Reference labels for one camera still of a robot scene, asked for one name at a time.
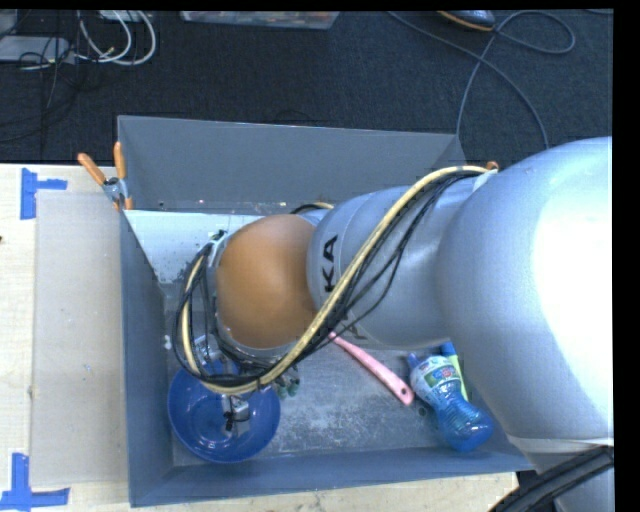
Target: cable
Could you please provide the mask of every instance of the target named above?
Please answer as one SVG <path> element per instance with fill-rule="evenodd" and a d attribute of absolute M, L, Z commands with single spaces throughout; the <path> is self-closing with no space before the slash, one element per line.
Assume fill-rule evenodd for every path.
<path fill-rule="evenodd" d="M 40 150 L 40 160 L 43 159 L 43 155 L 44 155 L 44 148 L 46 145 L 46 141 L 47 141 L 47 127 L 46 127 L 46 123 L 45 123 L 45 113 L 47 112 L 47 110 L 49 109 L 49 107 L 51 106 L 51 100 L 53 98 L 53 93 L 56 89 L 56 84 L 58 83 L 58 67 L 60 66 L 60 38 L 58 37 L 58 34 L 60 33 L 60 11 L 56 10 L 56 30 L 54 33 L 55 37 L 55 47 L 54 47 L 54 73 L 53 73 L 53 83 L 51 84 L 51 90 L 49 91 L 49 96 L 47 99 L 46 104 L 44 103 L 44 76 L 41 74 L 41 79 L 42 79 L 42 83 L 43 83 L 43 91 L 42 91 L 42 101 L 41 101 L 41 116 L 40 116 L 40 145 L 39 145 L 39 150 Z M 45 45 L 44 49 L 42 50 L 42 57 L 41 57 L 41 61 L 42 60 L 47 60 L 46 59 L 46 50 L 48 48 L 48 46 L 51 44 L 51 37 L 49 38 L 49 40 L 47 41 L 47 44 Z"/>
<path fill-rule="evenodd" d="M 87 40 L 87 43 L 89 44 L 90 48 L 94 52 L 96 52 L 98 56 L 91 57 L 89 55 L 84 55 L 79 52 L 76 52 L 76 56 L 79 59 L 88 60 L 98 64 L 111 63 L 111 64 L 118 64 L 121 66 L 139 66 L 140 64 L 144 64 L 145 62 L 147 62 L 149 59 L 151 59 L 151 57 L 154 56 L 156 52 L 156 47 L 157 47 L 156 33 L 155 33 L 155 29 L 153 28 L 153 24 L 151 23 L 151 20 L 149 20 L 149 17 L 143 11 L 135 11 L 135 12 L 140 16 L 140 19 L 142 19 L 143 23 L 146 25 L 149 31 L 150 39 L 151 39 L 151 46 L 149 48 L 149 51 L 143 57 L 141 57 L 140 59 L 136 59 L 135 56 L 133 59 L 125 58 L 127 54 L 130 52 L 131 47 L 133 46 L 133 36 L 132 36 L 131 30 L 129 29 L 129 26 L 124 21 L 122 16 L 120 16 L 117 10 L 114 10 L 113 14 L 117 18 L 118 23 L 122 26 L 126 34 L 127 43 L 125 45 L 124 50 L 122 50 L 117 55 L 111 55 L 111 53 L 114 51 L 113 47 L 109 48 L 106 51 L 103 51 L 95 44 L 95 42 L 89 35 L 89 31 L 87 30 L 84 20 L 82 19 L 82 13 L 79 9 L 76 11 L 76 14 L 78 17 L 80 31 L 82 32 L 82 35 L 84 36 L 84 38 Z"/>
<path fill-rule="evenodd" d="M 408 244 L 408 242 L 409 242 L 409 240 L 411 238 L 411 235 L 413 234 L 413 232 L 417 228 L 418 223 L 429 212 L 431 207 L 438 201 L 438 199 L 442 196 L 444 191 L 447 188 L 449 188 L 453 183 L 455 183 L 455 182 L 457 182 L 459 180 L 470 178 L 470 177 L 477 176 L 477 175 L 478 174 L 476 172 L 455 173 L 452 176 L 445 177 L 446 179 L 444 179 L 441 183 L 437 183 L 436 184 L 437 187 L 431 193 L 431 195 L 429 196 L 429 199 L 425 202 L 425 204 L 420 208 L 418 213 L 411 220 L 410 225 L 407 227 L 405 233 L 403 234 L 402 238 L 400 239 L 398 245 L 396 246 L 396 248 L 395 248 L 394 252 L 392 253 L 391 257 L 389 258 L 389 260 L 383 265 L 381 270 L 378 271 L 378 273 L 361 289 L 361 291 L 358 293 L 358 295 L 356 295 L 356 297 L 349 304 L 346 305 L 346 309 L 347 310 L 353 309 L 353 307 L 360 300 L 362 300 L 362 298 L 367 294 L 367 292 L 371 289 L 371 287 L 376 282 L 378 282 L 379 279 L 384 275 L 384 273 L 390 268 L 391 264 L 394 264 L 394 266 L 393 266 L 393 268 L 391 270 L 391 275 L 387 279 L 387 283 L 386 283 L 385 288 L 383 289 L 382 293 L 380 294 L 378 299 L 373 303 L 373 305 L 370 306 L 364 313 L 362 313 L 359 317 L 357 317 L 356 319 L 351 321 L 348 325 L 343 327 L 342 330 L 338 333 L 338 336 L 340 336 L 344 332 L 350 330 L 356 323 L 361 322 L 364 318 L 366 318 L 369 314 L 371 314 L 380 305 L 382 300 L 386 297 L 387 293 L 389 292 L 389 289 L 391 288 L 391 284 L 393 282 L 395 274 L 396 274 L 396 272 L 398 270 L 398 267 L 400 265 L 400 260 L 402 258 L 402 255 L 404 254 L 404 251 L 405 251 L 405 249 L 407 247 L 407 244 Z M 377 245 L 377 247 L 376 247 L 376 251 L 379 250 L 381 247 L 382 247 L 382 244 L 379 243 Z M 374 258 L 375 258 L 375 253 L 372 253 L 372 255 L 369 258 L 370 262 L 373 261 Z"/>
<path fill-rule="evenodd" d="M 455 43 L 452 43 L 451 41 L 447 41 L 444 38 L 441 38 L 435 34 L 432 34 L 431 32 L 424 30 L 421 27 L 418 27 L 416 25 L 414 25 L 413 23 L 405 20 L 403 17 L 397 15 L 396 13 L 392 12 L 392 11 L 386 11 L 387 14 L 389 14 L 392 18 L 394 18 L 395 20 L 399 21 L 400 23 L 404 24 L 405 26 L 421 33 L 424 34 L 426 36 L 429 36 L 441 43 L 446 44 L 447 46 L 451 46 L 452 48 L 455 48 L 458 51 L 461 51 L 463 53 L 465 53 L 466 55 L 469 55 L 471 57 L 473 57 L 474 59 L 477 60 L 476 66 L 474 67 L 471 76 L 469 78 L 469 81 L 467 82 L 467 86 L 465 88 L 464 94 L 463 94 L 463 98 L 461 101 L 461 105 L 460 105 L 460 110 L 458 112 L 458 118 L 456 121 L 456 134 L 459 136 L 460 135 L 460 126 L 461 126 L 461 120 L 462 120 L 462 114 L 464 111 L 464 107 L 467 101 L 467 96 L 469 94 L 469 90 L 471 88 L 471 85 L 473 83 L 473 80 L 475 79 L 475 75 L 478 72 L 478 69 L 480 67 L 480 64 L 484 64 L 485 66 L 489 67 L 490 69 L 492 69 L 494 72 L 496 72 L 500 77 L 502 77 L 504 80 L 507 81 L 507 83 L 509 83 L 509 85 L 511 85 L 511 87 L 515 90 L 515 92 L 518 94 L 518 96 L 520 96 L 520 98 L 524 101 L 524 103 L 526 104 L 527 108 L 529 109 L 529 111 L 531 112 L 531 114 L 533 115 L 533 117 L 536 120 L 536 123 L 538 125 L 538 128 L 540 129 L 540 133 L 542 135 L 542 139 L 543 139 L 543 144 L 544 144 L 544 148 L 545 149 L 549 149 L 550 145 L 549 145 L 549 138 L 547 136 L 547 132 L 546 129 L 544 127 L 544 124 L 542 123 L 542 120 L 540 119 L 540 116 L 538 115 L 537 110 L 535 109 L 535 107 L 532 105 L 531 101 L 529 101 L 529 98 L 527 98 L 527 96 L 522 92 L 522 90 L 504 73 L 502 72 L 502 70 L 500 70 L 498 67 L 496 67 L 494 64 L 492 64 L 491 62 L 487 61 L 485 59 L 485 56 L 487 54 L 487 52 L 489 51 L 489 48 L 491 47 L 491 45 L 493 44 L 495 38 L 497 35 L 500 35 L 502 37 L 505 37 L 509 40 L 511 40 L 512 42 L 521 44 L 522 46 L 525 46 L 526 48 L 529 49 L 533 49 L 542 53 L 549 53 L 549 54 L 556 54 L 556 55 L 561 55 L 561 54 L 565 54 L 569 51 L 571 51 L 575 45 L 575 36 L 573 34 L 573 32 L 571 31 L 571 28 L 564 23 L 560 18 L 543 12 L 543 11 L 533 11 L 533 10 L 528 10 L 528 11 L 519 11 L 516 12 L 514 14 L 512 14 L 511 16 L 509 16 L 507 19 L 505 19 L 495 30 L 495 34 L 491 37 L 491 39 L 489 40 L 489 42 L 487 43 L 484 51 L 482 52 L 481 55 L 478 55 L 470 50 L 467 50 L 466 48 L 463 48 L 462 46 L 459 46 Z M 546 48 L 541 48 L 541 47 L 537 47 L 534 45 L 531 45 L 529 43 L 526 43 L 520 39 L 516 39 L 512 36 L 509 36 L 507 34 L 504 34 L 502 32 L 502 29 L 505 27 L 505 25 L 507 23 L 509 23 L 510 21 L 512 21 L 514 18 L 516 18 L 517 16 L 520 16 L 522 14 L 541 14 L 543 16 L 549 17 L 555 21 L 557 21 L 558 23 L 560 23 L 563 28 L 569 33 L 570 37 L 571 37 L 571 43 L 569 44 L 569 46 L 567 46 L 566 48 L 562 48 L 560 50 L 550 50 L 550 49 L 546 49 Z"/>
<path fill-rule="evenodd" d="M 289 213 L 297 214 L 306 212 L 308 210 L 331 210 L 332 208 L 333 205 L 330 203 L 325 203 L 324 201 L 316 201 L 314 203 L 301 204 L 300 206 L 291 210 Z"/>
<path fill-rule="evenodd" d="M 24 54 L 22 54 L 20 56 L 20 62 L 22 62 L 26 57 L 28 56 L 35 56 L 39 59 L 40 64 L 37 65 L 29 65 L 29 66 L 25 66 L 25 65 L 21 65 L 19 67 L 19 69 L 21 71 L 45 71 L 47 69 L 50 68 L 54 68 L 54 75 L 53 75 L 53 82 L 51 85 L 51 89 L 49 90 L 48 93 L 48 99 L 46 100 L 46 102 L 44 101 L 44 91 L 41 92 L 41 94 L 43 95 L 43 99 L 41 102 L 41 110 L 40 113 L 37 115 L 33 115 L 33 116 L 28 116 L 28 117 L 20 117 L 19 119 L 15 119 L 12 121 L 6 121 L 6 122 L 2 122 L 0 123 L 0 127 L 6 127 L 6 126 L 16 126 L 19 123 L 23 123 L 23 122 L 28 122 L 28 121 L 33 121 L 33 120 L 38 120 L 38 127 L 34 128 L 32 130 L 27 130 L 24 133 L 21 133 L 19 135 L 15 135 L 12 137 L 6 137 L 3 139 L 0 139 L 0 144 L 2 143 L 9 143 L 9 142 L 15 142 L 17 140 L 21 140 L 27 137 L 30 137 L 31 135 L 35 135 L 37 133 L 44 133 L 45 130 L 48 127 L 53 126 L 55 123 L 61 121 L 64 118 L 64 115 L 66 115 L 66 111 L 67 109 L 72 105 L 75 97 L 76 97 L 76 93 L 74 92 L 73 94 L 70 95 L 70 97 L 64 99 L 63 101 L 57 103 L 57 104 L 53 104 L 53 97 L 54 97 L 54 92 L 57 86 L 57 79 L 58 76 L 60 76 L 61 78 L 64 79 L 63 74 L 60 72 L 60 64 L 67 58 L 67 56 L 70 53 L 70 49 L 66 49 L 64 52 L 62 52 L 60 54 L 60 49 L 59 49 L 59 38 L 57 36 L 57 34 L 59 33 L 59 29 L 60 29 L 60 17 L 59 17 L 59 13 L 58 16 L 56 18 L 56 34 L 52 35 L 51 37 L 49 37 L 49 39 L 47 40 L 47 42 L 45 43 L 42 51 L 40 53 L 35 53 L 35 52 L 25 52 Z M 56 38 L 56 49 L 55 49 L 55 58 L 50 61 L 47 60 L 45 58 L 45 54 L 47 49 L 49 48 L 49 45 L 51 44 L 51 42 L 53 41 L 54 37 Z M 42 87 L 44 87 L 44 77 L 43 74 L 40 75 L 41 78 L 41 83 L 42 83 Z M 62 116 L 59 117 L 58 119 L 54 119 L 53 121 L 49 120 L 51 118 L 52 115 L 60 112 L 61 109 L 64 109 L 64 111 L 62 112 Z M 42 149 L 43 149 L 43 140 L 40 141 L 40 152 L 42 153 Z"/>
<path fill-rule="evenodd" d="M 599 446 L 537 475 L 532 483 L 512 491 L 490 512 L 534 511 L 612 467 L 613 447 Z"/>
<path fill-rule="evenodd" d="M 187 266 L 185 271 L 185 275 L 188 278 L 185 281 L 185 286 L 183 290 L 183 295 L 179 301 L 176 317 L 174 318 L 174 323 L 172 327 L 171 339 L 172 339 L 172 348 L 173 352 L 176 356 L 176 359 L 180 363 L 180 365 L 191 375 L 200 379 L 203 382 L 208 382 L 210 380 L 215 380 L 216 382 L 222 382 L 228 385 L 238 385 L 244 384 L 252 380 L 250 376 L 239 376 L 239 375 L 227 375 L 227 374 L 216 374 L 215 377 L 212 377 L 208 374 L 205 368 L 200 363 L 199 359 L 194 356 L 197 352 L 196 340 L 193 336 L 192 329 L 192 298 L 193 294 L 196 290 L 196 287 L 200 286 L 202 288 L 203 296 L 208 296 L 208 290 L 206 285 L 206 266 L 204 262 L 209 258 L 213 249 L 212 241 L 207 242 L 195 255 L 193 261 Z M 209 309 L 207 307 L 208 301 L 205 301 L 205 315 L 208 312 L 213 311 L 213 309 Z M 182 333 L 182 353 L 178 350 L 180 343 L 179 339 L 179 331 L 181 328 L 186 326 L 186 332 Z M 208 338 L 209 332 L 207 327 L 205 326 L 205 340 Z M 207 354 L 205 357 L 206 363 L 210 366 L 212 365 L 212 361 L 210 358 L 210 354 L 208 354 L 208 343 L 205 343 L 205 347 L 207 350 Z"/>
<path fill-rule="evenodd" d="M 291 367 L 299 358 L 301 354 L 303 354 L 306 347 L 312 341 L 312 339 L 316 336 L 320 336 L 321 338 L 326 338 L 330 332 L 329 328 L 332 326 L 326 326 L 325 320 L 335 312 L 336 307 L 338 306 L 338 302 L 348 291 L 348 287 L 351 284 L 351 281 L 358 274 L 360 267 L 363 263 L 366 262 L 367 256 L 369 253 L 374 250 L 376 244 L 379 243 L 380 239 L 383 238 L 385 234 L 388 233 L 388 227 L 393 224 L 393 222 L 397 219 L 399 215 L 403 211 L 411 205 L 412 202 L 415 202 L 416 196 L 418 196 L 424 189 L 435 182 L 436 180 L 442 178 L 443 176 L 459 173 L 460 171 L 471 171 L 475 173 L 484 173 L 487 172 L 487 169 L 476 166 L 456 166 L 456 167 L 447 167 L 444 169 L 440 169 L 438 171 L 434 171 L 432 173 L 427 174 L 422 179 L 420 179 L 417 183 L 409 187 L 409 189 L 394 203 L 394 205 L 385 213 L 382 219 L 378 222 L 376 227 L 368 236 L 367 240 L 360 247 L 356 255 L 354 256 L 351 263 L 348 265 L 337 284 L 335 285 L 333 291 L 325 300 L 324 304 L 317 312 L 316 316 L 312 320 L 311 324 L 307 327 L 306 331 L 303 335 L 298 339 L 293 348 L 284 355 L 273 367 L 271 367 L 268 371 L 263 372 L 259 376 L 248 376 L 250 379 L 245 384 L 233 385 L 233 386 L 224 386 L 218 383 L 214 383 L 211 380 L 203 381 L 203 384 L 213 392 L 222 393 L 222 394 L 243 394 L 250 391 L 255 391 L 257 389 L 261 389 L 264 386 L 267 386 L 269 383 L 273 382 L 280 375 L 282 375 L 289 367 Z M 189 272 L 186 285 L 185 285 L 185 295 L 188 293 L 192 293 L 192 285 L 196 278 L 198 272 L 201 271 L 203 262 L 206 258 L 203 255 L 199 255 L 191 272 Z M 198 367 L 197 362 L 195 361 L 193 353 L 190 353 L 190 342 L 189 342 L 189 307 L 186 303 L 184 303 L 181 308 L 178 310 L 176 315 L 176 322 L 174 324 L 174 331 L 177 331 L 178 324 L 180 324 L 181 335 L 183 340 L 183 350 L 186 354 L 186 359 L 188 365 L 192 372 L 197 373 Z"/>
<path fill-rule="evenodd" d="M 441 190 L 444 190 L 448 186 L 448 182 L 450 182 L 450 179 L 448 177 L 445 177 L 445 178 L 447 178 L 445 180 L 447 183 L 439 185 L 439 189 L 441 189 Z M 413 198 L 413 200 L 412 200 L 413 204 L 414 205 L 417 204 L 418 201 L 421 200 L 421 196 L 429 193 L 430 191 L 431 191 L 430 187 L 425 187 L 421 191 L 420 195 L 416 195 Z M 368 267 L 373 263 L 373 261 L 375 260 L 375 258 L 377 256 L 377 253 L 381 250 L 382 246 L 386 242 L 386 240 L 387 240 L 388 236 L 390 235 L 390 233 L 396 229 L 397 224 L 400 222 L 400 220 L 403 218 L 403 216 L 402 217 L 401 216 L 396 217 L 394 219 L 393 223 L 389 225 L 389 227 L 387 228 L 385 234 L 381 237 L 380 241 L 372 249 L 372 251 L 367 256 L 367 259 L 363 262 L 363 264 L 358 269 L 358 274 L 356 275 L 356 277 L 354 277 L 353 282 L 349 285 L 349 290 L 346 291 L 345 294 L 344 294 L 342 305 L 340 307 L 336 307 L 335 312 L 334 312 L 334 314 L 332 316 L 332 319 L 328 321 L 329 325 L 330 326 L 337 326 L 344 318 L 346 318 L 347 312 L 350 311 L 370 291 L 370 289 L 373 287 L 373 285 L 375 285 L 375 283 L 378 282 L 379 279 L 384 275 L 384 273 L 389 269 L 391 264 L 393 264 L 395 262 L 395 264 L 393 266 L 393 269 L 391 271 L 391 275 L 389 276 L 389 278 L 387 280 L 387 284 L 386 284 L 385 288 L 383 289 L 381 295 L 376 300 L 376 302 L 374 302 L 374 304 L 365 313 L 360 315 L 358 318 L 356 318 L 351 323 L 349 323 L 346 327 L 344 327 L 341 331 L 339 331 L 338 332 L 338 336 L 342 335 L 344 332 L 346 332 L 349 329 L 351 329 L 357 322 L 361 321 L 363 318 L 368 316 L 382 302 L 382 300 L 387 295 L 387 292 L 389 291 L 389 289 L 391 287 L 391 283 L 393 282 L 393 279 L 394 279 L 395 274 L 397 272 L 398 266 L 400 264 L 400 259 L 402 257 L 403 252 L 404 252 L 404 248 L 406 247 L 406 243 L 408 242 L 409 238 L 413 234 L 413 231 L 414 231 L 418 221 L 422 218 L 424 213 L 426 213 L 426 211 L 431 207 L 431 205 L 433 203 L 435 203 L 435 201 L 436 201 L 438 196 L 439 196 L 438 192 L 436 192 L 435 194 L 431 194 L 430 195 L 429 200 L 427 201 L 427 203 L 422 206 L 422 208 L 420 209 L 418 214 L 411 221 L 411 224 L 409 225 L 409 227 L 407 228 L 407 230 L 403 234 L 403 237 L 401 238 L 399 244 L 396 246 L 396 248 L 395 248 L 394 252 L 392 253 L 391 257 L 382 266 L 381 270 L 379 270 L 378 273 L 372 279 L 370 279 L 368 283 L 366 283 L 362 287 L 362 289 L 360 290 L 358 295 L 356 295 L 356 297 L 354 299 L 351 299 L 351 295 L 353 294 L 353 292 L 355 292 L 355 289 L 357 288 L 359 282 L 362 280 L 362 278 L 366 274 L 366 271 L 367 271 Z"/>
<path fill-rule="evenodd" d="M 77 16 L 78 16 L 78 26 L 80 27 L 80 31 L 82 32 L 82 35 L 84 35 L 84 37 L 87 40 L 87 42 L 89 43 L 89 46 L 91 47 L 91 49 L 98 54 L 97 58 L 93 58 L 93 57 L 89 57 L 88 55 L 82 55 L 82 54 L 76 52 L 76 57 L 78 57 L 79 59 L 83 59 L 83 60 L 90 60 L 90 61 L 95 61 L 95 62 L 99 62 L 99 63 L 106 63 L 106 62 L 114 62 L 114 61 L 116 61 L 118 59 L 121 59 L 124 56 L 126 56 L 127 53 L 129 53 L 129 50 L 131 49 L 131 42 L 132 42 L 131 31 L 129 30 L 129 27 L 127 26 L 125 21 L 122 19 L 122 17 L 118 13 L 118 11 L 113 11 L 113 14 L 118 19 L 118 23 L 120 23 L 120 25 L 122 25 L 122 28 L 123 28 L 125 34 L 127 35 L 127 44 L 125 45 L 125 49 L 122 52 L 120 52 L 119 54 L 114 55 L 112 57 L 108 57 L 108 55 L 110 55 L 113 52 L 113 50 L 114 50 L 113 47 L 109 48 L 107 51 L 102 51 L 100 48 L 98 48 L 98 46 L 93 42 L 93 39 L 91 39 L 91 36 L 89 36 L 89 32 L 87 31 L 87 27 L 85 26 L 84 20 L 82 19 L 82 13 L 80 12 L 80 9 L 78 9 L 76 11 L 76 13 L 77 13 Z"/>

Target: plastic bowl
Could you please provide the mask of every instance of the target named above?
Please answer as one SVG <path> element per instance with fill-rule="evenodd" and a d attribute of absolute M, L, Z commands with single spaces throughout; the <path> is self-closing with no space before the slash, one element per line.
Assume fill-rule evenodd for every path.
<path fill-rule="evenodd" d="M 272 388 L 242 395 L 249 403 L 248 432 L 225 432 L 222 395 L 210 391 L 181 369 L 169 388 L 169 419 L 176 437 L 208 462 L 241 462 L 257 455 L 273 439 L 280 422 L 280 399 Z"/>

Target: plastic bottle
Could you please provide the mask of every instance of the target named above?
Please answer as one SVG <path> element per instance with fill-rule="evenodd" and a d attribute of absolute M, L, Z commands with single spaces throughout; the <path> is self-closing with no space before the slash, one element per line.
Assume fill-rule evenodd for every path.
<path fill-rule="evenodd" d="M 464 385 L 464 378 L 462 377 L 462 369 L 460 368 L 460 360 L 458 358 L 458 353 L 456 352 L 456 349 L 453 346 L 453 343 L 451 343 L 450 341 L 447 341 L 446 343 L 443 343 L 442 345 L 440 345 L 440 353 L 443 356 L 445 356 L 449 361 L 451 361 L 451 364 L 453 364 L 455 369 L 458 371 L 458 375 L 460 376 L 460 392 L 462 393 L 463 398 L 468 402 L 469 395 L 467 394 L 467 388 Z"/>
<path fill-rule="evenodd" d="M 458 371 L 451 361 L 432 355 L 419 361 L 409 354 L 411 387 L 436 412 L 438 426 L 455 450 L 474 450 L 493 434 L 493 421 L 487 413 L 467 402 L 461 393 Z"/>

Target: pink handle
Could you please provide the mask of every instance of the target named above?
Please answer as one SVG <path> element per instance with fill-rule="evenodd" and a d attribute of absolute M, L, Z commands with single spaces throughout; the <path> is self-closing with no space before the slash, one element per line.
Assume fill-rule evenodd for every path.
<path fill-rule="evenodd" d="M 411 405 L 415 397 L 413 390 L 407 386 L 400 377 L 389 370 L 389 368 L 371 355 L 367 354 L 360 347 L 356 347 L 352 343 L 342 339 L 340 336 L 336 336 L 335 333 L 331 333 L 329 335 L 329 339 L 336 345 L 340 345 L 343 349 L 349 352 L 349 354 L 356 358 L 362 366 L 378 377 L 378 379 L 380 379 L 404 405 Z"/>

